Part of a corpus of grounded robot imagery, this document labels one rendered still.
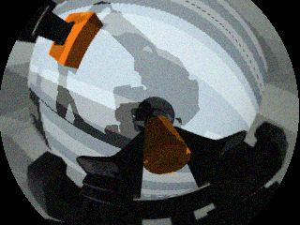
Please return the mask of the black round pedestal with short shaft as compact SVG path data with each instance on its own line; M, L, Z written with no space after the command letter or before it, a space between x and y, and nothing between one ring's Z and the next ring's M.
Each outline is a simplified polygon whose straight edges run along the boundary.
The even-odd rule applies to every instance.
M150 119L150 117L154 115L164 115L168 117L170 123L173 124L175 112L173 112L172 104L164 100L164 98L146 98L144 101L140 102L138 110L136 110L135 113L136 124L138 124L138 127L141 131L143 131L143 128L145 128L147 119Z

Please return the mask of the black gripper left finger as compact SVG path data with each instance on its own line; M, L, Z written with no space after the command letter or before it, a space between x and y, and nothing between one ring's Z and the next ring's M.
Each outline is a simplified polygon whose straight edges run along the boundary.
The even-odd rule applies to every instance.
M82 155L76 157L76 161L86 173L120 179L124 187L134 195L132 199L140 199L143 182L144 146L145 140L142 131L123 150L120 149L112 157L89 157L89 155L84 157Z

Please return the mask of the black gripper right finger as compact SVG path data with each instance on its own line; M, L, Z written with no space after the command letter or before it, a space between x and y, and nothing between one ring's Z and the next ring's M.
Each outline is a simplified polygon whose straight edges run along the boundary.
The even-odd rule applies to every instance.
M237 143L243 142L245 135L248 135L246 130L235 132L228 138L221 138L220 140L214 140L204 138L203 135L194 134L194 132L184 130L182 127L174 127L177 130L177 134L181 136L184 143L187 144L188 150L190 150L190 160L187 165L190 168L192 176L196 181L198 188L205 187L209 184L211 173L217 168L218 163L221 161L222 155L226 150L233 149Z

